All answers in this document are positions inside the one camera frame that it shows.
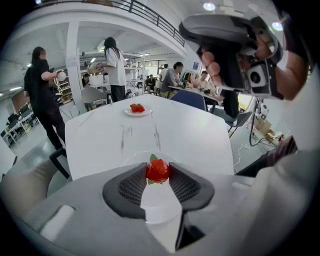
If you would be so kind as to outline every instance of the plate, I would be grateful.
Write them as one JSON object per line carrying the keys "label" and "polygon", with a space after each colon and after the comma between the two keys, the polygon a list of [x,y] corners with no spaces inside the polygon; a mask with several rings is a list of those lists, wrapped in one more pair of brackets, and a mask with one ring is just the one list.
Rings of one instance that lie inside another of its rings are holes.
{"label": "plate", "polygon": [[149,106],[146,106],[146,105],[143,105],[143,106],[144,106],[144,109],[145,109],[143,112],[135,112],[135,113],[133,113],[131,111],[131,107],[126,108],[123,111],[124,111],[124,113],[126,113],[127,115],[132,116],[132,117],[143,117],[143,116],[149,115],[152,112],[151,108]]}
{"label": "plate", "polygon": [[[173,157],[162,152],[143,151],[129,157],[122,166],[149,163],[151,154],[155,154],[158,159],[167,163],[176,162]],[[145,210],[147,224],[166,223],[182,213],[182,206],[170,187],[168,179],[162,184],[147,183],[142,193],[140,207]]]}

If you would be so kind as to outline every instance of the table top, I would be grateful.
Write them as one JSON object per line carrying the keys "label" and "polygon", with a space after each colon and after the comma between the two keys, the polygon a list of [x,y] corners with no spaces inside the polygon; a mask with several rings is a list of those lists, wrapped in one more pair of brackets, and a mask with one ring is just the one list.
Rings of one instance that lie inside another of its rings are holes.
{"label": "table top", "polygon": [[[125,114],[133,103],[149,106],[152,112],[140,117]],[[166,154],[197,172],[234,173],[222,118],[155,95],[129,98],[75,117],[65,124],[65,139],[73,180],[120,167],[146,151]]]}
{"label": "table top", "polygon": [[168,86],[168,87],[172,88],[172,89],[175,89],[175,90],[186,90],[188,92],[192,92],[192,93],[195,93],[195,94],[200,94],[205,98],[208,98],[210,100],[218,102],[212,95],[206,94],[206,93],[204,93],[202,91],[199,91],[198,89],[197,90],[192,90],[192,89],[188,89],[188,88],[183,89],[182,87],[179,87],[179,86]]}

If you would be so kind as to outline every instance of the strawberry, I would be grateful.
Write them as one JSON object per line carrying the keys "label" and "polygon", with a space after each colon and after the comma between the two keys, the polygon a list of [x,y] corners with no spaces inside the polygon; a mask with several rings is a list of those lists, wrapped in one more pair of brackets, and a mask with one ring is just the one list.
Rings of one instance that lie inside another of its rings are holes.
{"label": "strawberry", "polygon": [[155,183],[163,183],[169,178],[169,166],[162,159],[151,161],[146,169],[146,177]]}
{"label": "strawberry", "polygon": [[133,113],[138,112],[138,106],[137,106],[137,104],[131,104],[131,105],[130,105],[130,108],[131,108],[131,111],[132,111]]}
{"label": "strawberry", "polygon": [[143,112],[143,111],[145,111],[145,107],[142,106],[141,104],[138,104],[138,105],[136,105],[136,106],[137,106],[137,108],[138,108],[138,112]]}

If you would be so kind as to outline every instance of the light fixture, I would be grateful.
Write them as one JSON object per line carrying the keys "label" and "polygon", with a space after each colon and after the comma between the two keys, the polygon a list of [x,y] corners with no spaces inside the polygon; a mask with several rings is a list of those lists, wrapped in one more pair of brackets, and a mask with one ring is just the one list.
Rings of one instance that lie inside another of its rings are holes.
{"label": "light fixture", "polygon": [[19,89],[21,89],[21,88],[22,88],[21,86],[12,88],[12,89],[10,89],[10,92],[15,91],[15,90],[19,90]]}
{"label": "light fixture", "polygon": [[282,24],[278,21],[275,21],[274,23],[272,23],[272,27],[276,30],[276,31],[283,31],[283,27]]}
{"label": "light fixture", "polygon": [[206,2],[203,4],[203,8],[207,11],[213,11],[214,9],[216,9],[216,6],[212,2]]}

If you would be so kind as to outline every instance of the railing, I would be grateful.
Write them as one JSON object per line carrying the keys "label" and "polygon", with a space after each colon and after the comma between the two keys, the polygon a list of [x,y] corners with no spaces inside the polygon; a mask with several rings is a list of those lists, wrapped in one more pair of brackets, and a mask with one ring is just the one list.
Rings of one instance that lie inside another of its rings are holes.
{"label": "railing", "polygon": [[81,2],[122,9],[129,13],[138,15],[153,23],[163,31],[167,32],[170,36],[172,36],[180,45],[182,45],[183,47],[185,46],[185,41],[174,26],[172,26],[165,18],[156,13],[154,10],[136,0],[42,0],[41,2],[42,3],[38,4],[35,8],[38,9],[41,7],[57,5],[60,3]]}

